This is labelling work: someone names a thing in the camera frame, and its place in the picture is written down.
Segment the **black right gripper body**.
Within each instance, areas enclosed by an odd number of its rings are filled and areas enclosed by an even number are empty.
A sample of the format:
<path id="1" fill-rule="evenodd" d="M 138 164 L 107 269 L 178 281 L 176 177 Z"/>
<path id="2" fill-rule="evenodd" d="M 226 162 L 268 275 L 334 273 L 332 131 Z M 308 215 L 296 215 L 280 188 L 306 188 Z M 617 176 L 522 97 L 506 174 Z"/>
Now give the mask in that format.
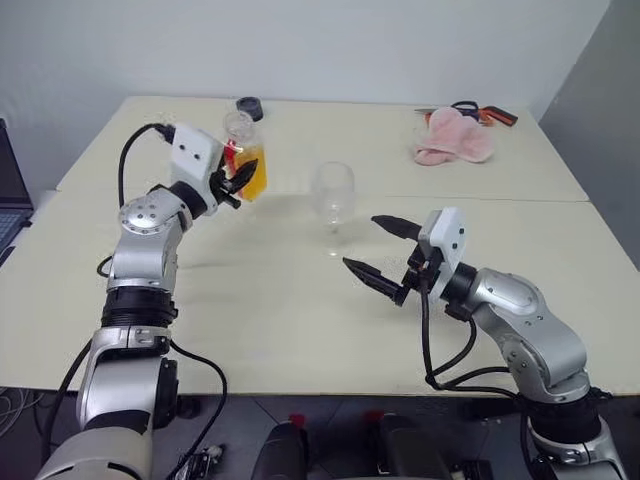
<path id="1" fill-rule="evenodd" d="M 407 261 L 408 269 L 394 294 L 393 301 L 402 306 L 410 290 L 429 294 L 440 276 L 441 250 L 438 247 L 427 247 L 424 252 L 420 245 L 412 251 Z"/>

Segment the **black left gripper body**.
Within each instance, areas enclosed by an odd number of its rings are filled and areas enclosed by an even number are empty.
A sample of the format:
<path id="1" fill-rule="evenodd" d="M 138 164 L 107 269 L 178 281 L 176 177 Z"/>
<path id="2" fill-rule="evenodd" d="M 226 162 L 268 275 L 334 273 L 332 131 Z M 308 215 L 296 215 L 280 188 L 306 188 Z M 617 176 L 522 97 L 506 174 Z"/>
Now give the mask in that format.
<path id="1" fill-rule="evenodd" d="M 235 196 L 240 188 L 226 176 L 224 169 L 218 169 L 211 174 L 209 187 L 218 205 L 227 204 L 233 209 L 240 208 L 240 200 Z"/>

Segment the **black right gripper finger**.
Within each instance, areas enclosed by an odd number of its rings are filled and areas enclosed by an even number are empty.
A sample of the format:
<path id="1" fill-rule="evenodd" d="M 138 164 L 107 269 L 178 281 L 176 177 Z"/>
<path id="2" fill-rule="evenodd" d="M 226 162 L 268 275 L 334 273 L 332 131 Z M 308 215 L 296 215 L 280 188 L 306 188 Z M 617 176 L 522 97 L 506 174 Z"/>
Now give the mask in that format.
<path id="1" fill-rule="evenodd" d="M 420 232 L 420 225 L 409 220 L 391 216 L 375 215 L 371 220 L 388 233 L 401 238 L 417 240 Z"/>
<path id="2" fill-rule="evenodd" d="M 364 285 L 381 293 L 389 299 L 396 298 L 401 286 L 384 277 L 380 270 L 362 261 L 347 257 L 343 257 L 342 262 Z"/>

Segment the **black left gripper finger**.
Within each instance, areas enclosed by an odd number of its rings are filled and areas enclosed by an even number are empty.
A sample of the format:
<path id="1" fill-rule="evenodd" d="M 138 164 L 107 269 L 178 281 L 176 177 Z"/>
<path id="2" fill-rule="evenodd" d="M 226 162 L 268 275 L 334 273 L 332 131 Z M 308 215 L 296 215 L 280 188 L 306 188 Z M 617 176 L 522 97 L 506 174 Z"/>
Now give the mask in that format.
<path id="1" fill-rule="evenodd" d="M 227 191 L 237 193 L 248 185 L 256 172 L 258 160 L 253 159 L 243 163 L 227 181 Z"/>

